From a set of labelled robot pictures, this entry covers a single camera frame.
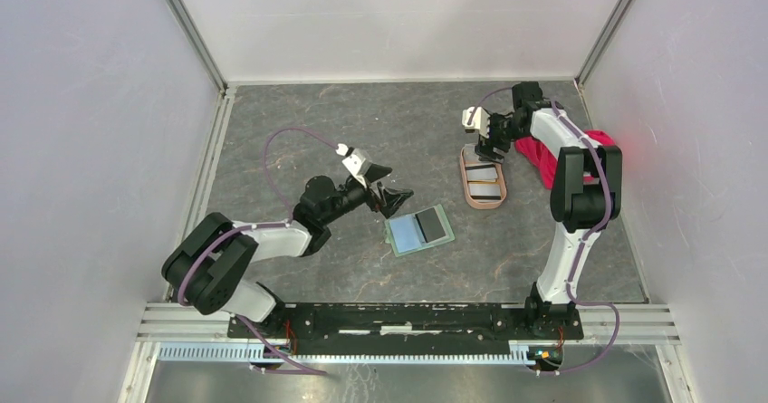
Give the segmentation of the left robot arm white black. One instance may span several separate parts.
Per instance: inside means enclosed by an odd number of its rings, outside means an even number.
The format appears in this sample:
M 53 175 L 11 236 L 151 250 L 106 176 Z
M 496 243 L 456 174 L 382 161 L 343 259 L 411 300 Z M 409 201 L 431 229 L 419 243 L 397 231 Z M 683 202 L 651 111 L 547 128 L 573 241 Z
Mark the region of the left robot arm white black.
M 237 223 L 213 212 L 185 237 L 161 267 L 176 301 L 202 315 L 227 312 L 249 320 L 263 337 L 284 326 L 281 300 L 261 283 L 245 279 L 248 267 L 274 258 L 318 252 L 331 238 L 331 223 L 366 206 L 393 217 L 414 192 L 384 187 L 381 182 L 347 177 L 341 184 L 326 176 L 307 181 L 289 221 Z

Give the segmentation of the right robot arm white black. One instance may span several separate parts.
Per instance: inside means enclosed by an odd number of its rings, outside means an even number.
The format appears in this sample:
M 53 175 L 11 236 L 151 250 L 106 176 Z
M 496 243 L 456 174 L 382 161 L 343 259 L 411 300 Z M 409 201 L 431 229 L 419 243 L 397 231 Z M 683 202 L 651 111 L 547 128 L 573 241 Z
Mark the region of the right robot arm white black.
M 544 96 L 538 82 L 519 82 L 508 90 L 510 112 L 489 112 L 476 104 L 463 112 L 462 124 L 466 132 L 477 134 L 475 154 L 483 161 L 501 163 L 505 152 L 523 138 L 542 143 L 555 157 L 550 190 L 555 234 L 523 313 L 525 330 L 545 338 L 560 321 L 574 321 L 581 305 L 578 281 L 589 251 L 619 215 L 622 152 L 589 137 L 558 101 Z

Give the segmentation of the black credit card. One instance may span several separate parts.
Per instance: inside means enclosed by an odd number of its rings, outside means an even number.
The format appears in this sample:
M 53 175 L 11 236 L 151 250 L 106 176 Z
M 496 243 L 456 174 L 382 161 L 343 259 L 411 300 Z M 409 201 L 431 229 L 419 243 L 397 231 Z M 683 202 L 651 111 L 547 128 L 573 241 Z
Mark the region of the black credit card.
M 446 237 L 446 229 L 436 206 L 416 213 L 415 219 L 426 243 Z

